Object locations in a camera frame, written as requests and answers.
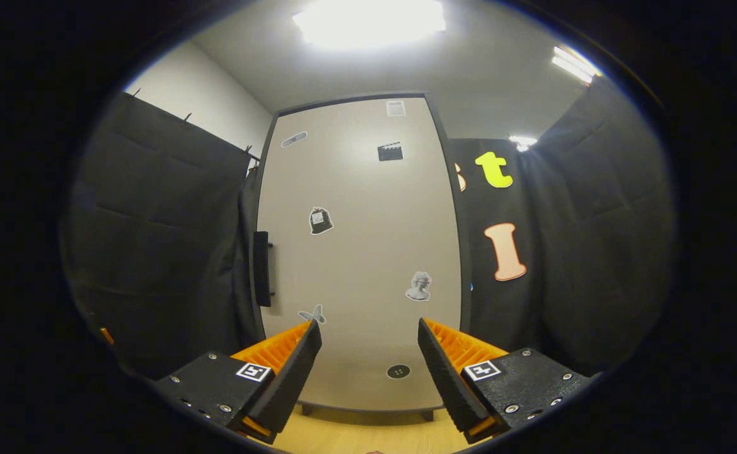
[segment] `ceiling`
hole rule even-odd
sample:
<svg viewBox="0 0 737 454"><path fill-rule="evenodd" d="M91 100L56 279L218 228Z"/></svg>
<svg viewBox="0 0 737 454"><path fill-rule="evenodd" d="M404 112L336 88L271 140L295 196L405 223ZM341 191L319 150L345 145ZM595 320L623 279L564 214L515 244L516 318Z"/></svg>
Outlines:
<svg viewBox="0 0 737 454"><path fill-rule="evenodd" d="M270 113L392 90L425 90L452 138L539 137L585 89L550 63L560 44L495 3L441 0L446 31L382 49L304 41L293 14L314 0L259 0L193 38Z"/></svg>

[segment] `ceiling light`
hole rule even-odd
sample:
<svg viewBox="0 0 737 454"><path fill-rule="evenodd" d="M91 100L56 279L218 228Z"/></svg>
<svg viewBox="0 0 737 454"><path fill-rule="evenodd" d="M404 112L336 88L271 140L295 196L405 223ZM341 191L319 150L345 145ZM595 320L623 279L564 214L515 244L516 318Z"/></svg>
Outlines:
<svg viewBox="0 0 737 454"><path fill-rule="evenodd" d="M528 151L529 147L536 143L536 139L531 137L509 136L509 140L516 143L520 151Z"/></svg>
<svg viewBox="0 0 737 454"><path fill-rule="evenodd" d="M593 81L593 76L595 75L601 76L601 72L589 63L589 61L581 57L578 52L567 51L556 46L553 47L553 53L555 54L553 56L553 60L551 60L553 64L576 76L585 83Z"/></svg>
<svg viewBox="0 0 737 454"><path fill-rule="evenodd" d="M446 29L432 0L322 0L293 16L308 43L329 49L371 49L420 40Z"/></svg>

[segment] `door handle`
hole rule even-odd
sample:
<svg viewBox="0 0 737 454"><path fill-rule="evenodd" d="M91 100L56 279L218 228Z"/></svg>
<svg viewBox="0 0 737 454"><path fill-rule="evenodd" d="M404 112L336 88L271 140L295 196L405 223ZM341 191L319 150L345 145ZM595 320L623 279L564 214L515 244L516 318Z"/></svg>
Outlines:
<svg viewBox="0 0 737 454"><path fill-rule="evenodd" d="M267 241L267 232L253 232L253 295L256 304L269 308L272 305L270 297L276 295L270 291L270 267L268 261L268 250L273 243Z"/></svg>

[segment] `black curtain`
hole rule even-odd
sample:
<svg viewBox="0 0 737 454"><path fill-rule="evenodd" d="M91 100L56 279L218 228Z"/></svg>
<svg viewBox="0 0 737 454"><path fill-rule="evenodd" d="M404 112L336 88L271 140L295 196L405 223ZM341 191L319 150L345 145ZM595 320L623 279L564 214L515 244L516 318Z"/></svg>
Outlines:
<svg viewBox="0 0 737 454"><path fill-rule="evenodd" d="M74 299L120 359L161 377L204 351L236 348L211 263L238 227L245 153L131 95L86 147L62 224ZM198 329L198 321L203 321Z"/></svg>
<svg viewBox="0 0 737 454"><path fill-rule="evenodd" d="M451 139L450 147L466 187L456 203L463 204L472 254L472 305L469 333L508 351L541 348L542 270L538 231L522 177L521 153L506 140ZM506 159L503 175L509 187L493 187L475 159L493 152ZM496 224L513 224L514 244L526 272L509 281L495 279L497 256L484 231Z"/></svg>
<svg viewBox="0 0 737 454"><path fill-rule="evenodd" d="M676 257L662 144L612 81L595 78L520 158L547 349L582 373L627 359L660 316Z"/></svg>

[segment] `door frame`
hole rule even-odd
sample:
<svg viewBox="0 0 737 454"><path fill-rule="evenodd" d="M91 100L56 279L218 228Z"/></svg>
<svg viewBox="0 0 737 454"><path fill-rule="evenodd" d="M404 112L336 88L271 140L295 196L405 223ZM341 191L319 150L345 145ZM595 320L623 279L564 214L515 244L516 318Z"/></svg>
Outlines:
<svg viewBox="0 0 737 454"><path fill-rule="evenodd" d="M435 101L432 99L432 95L426 91L382 91L377 93L368 93L362 95L351 95L340 98L334 98L333 100L315 101L313 103L305 103L295 107L289 107L276 112L273 115L273 121L270 122L270 129L267 130L267 138L265 138L264 146L262 147L262 155L260 157L258 168L256 169L256 213L253 215L253 230L258 229L258 214L259 214L259 199L262 195L262 175L264 175L265 166L267 166L267 150L270 149L270 144L273 139L273 131L276 128L276 122L279 117L294 114L297 112L304 112L317 107L332 106L335 104L342 103L354 103L356 101L368 101L368 100L385 100L388 98L424 98L431 113L432 121L435 123L435 130L438 133L438 141L441 142L441 151L444 154L444 164L446 165L446 173L449 175L450 187L452 189L452 205L455 207L455 221L457 221L458 230L458 254L460 255L461 262L461 320L460 330L463 332L469 331L470 320L470 308L472 307L472 292L470 290L470 284L472 283L472 257L471 248L469 244L469 227L466 210L463 204L460 203L460 184L458 184L458 174L455 172L455 154L449 147L449 140L446 137L444 126L441 123L441 119L438 117ZM249 240L252 239L253 232L249 232ZM265 339L264 322L262 321L262 307L256 304L256 292L255 292L255 280L253 279L253 241L248 242L248 269L250 276L250 301L251 307L253 308L253 316L256 319L256 328L261 340Z"/></svg>

